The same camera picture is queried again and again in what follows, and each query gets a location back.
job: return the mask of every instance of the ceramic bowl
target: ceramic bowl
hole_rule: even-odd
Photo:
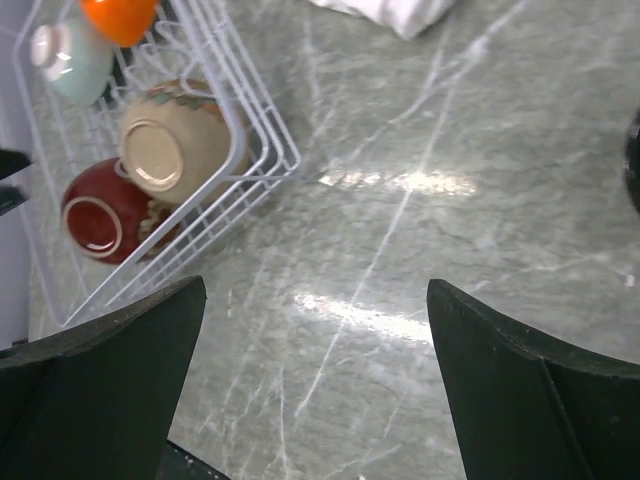
[[[78,175],[62,199],[62,225],[86,256],[122,263],[171,215],[173,208],[151,198],[129,178],[118,158],[104,160]],[[175,238],[165,235],[144,259]]]
[[[203,82],[190,81],[197,90]],[[161,84],[136,100],[122,122],[122,160],[132,180],[154,198],[179,204],[225,163],[231,132],[215,100],[190,96],[178,80]],[[249,167],[245,149],[233,175]],[[219,184],[213,202],[232,184]]]
[[[111,44],[82,18],[41,25],[31,39],[31,62],[74,103],[87,106],[105,91],[114,62]]]
[[[79,0],[91,24],[113,43],[132,47],[155,18],[158,0]]]

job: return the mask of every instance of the orange object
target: orange object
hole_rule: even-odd
[[[159,0],[79,0],[96,30],[121,47],[132,47],[151,28]]]

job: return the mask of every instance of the gray marble floor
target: gray marble floor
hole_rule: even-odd
[[[228,2],[302,176],[195,272],[171,438],[235,480],[456,480],[425,294],[640,361],[621,184],[640,4],[460,0],[414,42],[303,0]]]

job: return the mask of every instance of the white wire rack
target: white wire rack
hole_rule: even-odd
[[[301,159],[221,0],[166,0],[157,8],[154,28],[141,45],[130,51],[116,49],[121,75],[110,79],[111,100],[103,98],[88,109],[66,103],[42,80],[37,82],[36,90],[40,91],[32,95],[25,81],[19,52],[29,43],[33,30],[44,21],[59,22],[79,15],[77,0],[65,0],[57,15],[47,18],[49,1],[35,1],[14,46],[13,67],[33,129],[34,160],[42,174],[41,190],[46,191],[43,204],[53,208],[43,222],[53,225],[58,236],[52,247],[51,229],[32,226],[31,234],[39,230],[45,237],[40,243],[47,244],[45,251],[34,252],[34,257],[49,314],[64,328],[163,286],[264,200],[296,170]],[[213,96],[221,106],[232,133],[227,161],[124,263],[114,269],[92,263],[59,228],[62,193],[71,179],[92,163],[118,156],[119,120],[129,103],[158,83],[176,78],[187,92]],[[187,79],[206,81],[210,91],[194,90]],[[247,141],[251,167],[242,176],[232,176]],[[203,203],[223,181],[233,181],[233,186],[215,203]],[[177,238],[153,260],[139,263],[178,223],[182,227]],[[36,250],[38,243],[34,239]],[[52,262],[63,270],[51,269]],[[61,277],[64,283],[56,283]],[[66,293],[76,283],[69,299]]]

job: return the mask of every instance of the white towel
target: white towel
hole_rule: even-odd
[[[320,7],[358,17],[393,28],[410,40],[437,22],[455,0],[311,0]]]

